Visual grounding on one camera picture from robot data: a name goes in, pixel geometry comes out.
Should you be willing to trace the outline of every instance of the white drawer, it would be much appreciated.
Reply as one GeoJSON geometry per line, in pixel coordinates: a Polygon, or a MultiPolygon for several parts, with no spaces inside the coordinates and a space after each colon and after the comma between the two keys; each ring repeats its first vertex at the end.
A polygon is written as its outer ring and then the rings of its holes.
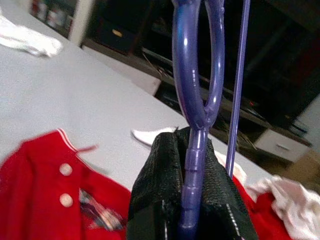
{"type": "Polygon", "coordinates": [[[289,161],[297,161],[309,148],[295,140],[270,129],[266,130],[254,143],[261,150],[289,161]]]}

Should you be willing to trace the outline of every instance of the white wall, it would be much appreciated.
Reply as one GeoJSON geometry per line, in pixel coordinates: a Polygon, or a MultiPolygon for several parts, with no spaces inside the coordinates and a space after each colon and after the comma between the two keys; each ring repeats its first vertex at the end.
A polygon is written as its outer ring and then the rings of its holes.
{"type": "Polygon", "coordinates": [[[304,136],[320,153],[320,94],[308,105],[298,119],[309,127],[304,136]]]}

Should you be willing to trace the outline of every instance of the red clothing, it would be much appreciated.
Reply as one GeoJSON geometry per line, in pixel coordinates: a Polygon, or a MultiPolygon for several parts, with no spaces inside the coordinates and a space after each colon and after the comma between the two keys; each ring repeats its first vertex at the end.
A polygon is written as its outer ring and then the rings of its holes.
{"type": "Polygon", "coordinates": [[[126,222],[129,190],[89,168],[61,129],[26,141],[0,168],[0,240],[124,240],[125,225],[107,230],[82,211],[88,200],[126,222]]]}
{"type": "Polygon", "coordinates": [[[254,229],[260,240],[291,240],[284,222],[273,211],[271,205],[275,200],[272,193],[261,194],[256,202],[247,194],[241,183],[233,177],[242,200],[249,212],[254,229]]]}

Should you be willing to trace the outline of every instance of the gray table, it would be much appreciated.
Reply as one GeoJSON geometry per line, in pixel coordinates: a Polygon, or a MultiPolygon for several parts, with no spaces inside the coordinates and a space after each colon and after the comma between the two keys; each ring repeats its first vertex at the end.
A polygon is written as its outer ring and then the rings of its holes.
{"type": "MultiPolygon", "coordinates": [[[[93,59],[67,39],[24,12],[11,0],[0,0],[3,15],[59,39],[64,50],[38,58],[0,45],[0,162],[23,139],[63,128],[78,148],[98,144],[81,157],[95,170],[131,189],[150,148],[131,136],[132,129],[185,127],[185,119],[93,59]]],[[[227,146],[210,136],[223,154],[227,146]]],[[[270,176],[236,154],[248,182],[270,176]]]]}

